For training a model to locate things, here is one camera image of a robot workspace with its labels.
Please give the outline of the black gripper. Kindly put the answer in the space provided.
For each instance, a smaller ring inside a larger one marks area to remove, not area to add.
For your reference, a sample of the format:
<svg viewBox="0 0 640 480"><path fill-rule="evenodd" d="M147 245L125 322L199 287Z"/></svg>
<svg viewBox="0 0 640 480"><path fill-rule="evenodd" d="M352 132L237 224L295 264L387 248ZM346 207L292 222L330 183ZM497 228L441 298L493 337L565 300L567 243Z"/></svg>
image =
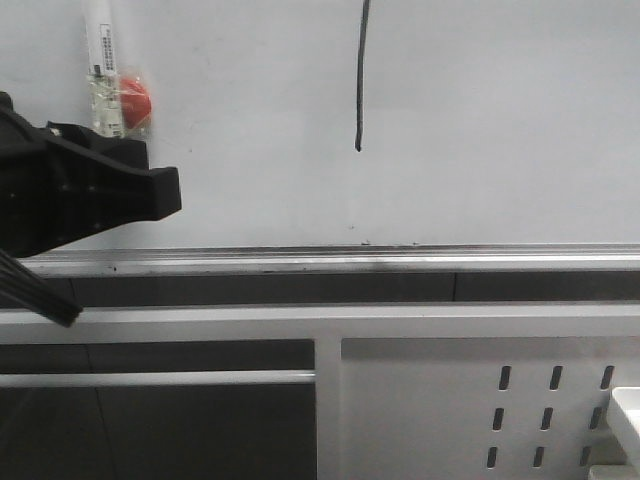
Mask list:
<svg viewBox="0 0 640 480"><path fill-rule="evenodd" d="M152 168L144 141L76 124L36 127L1 93L1 249L26 258L181 209L175 167Z"/></svg>

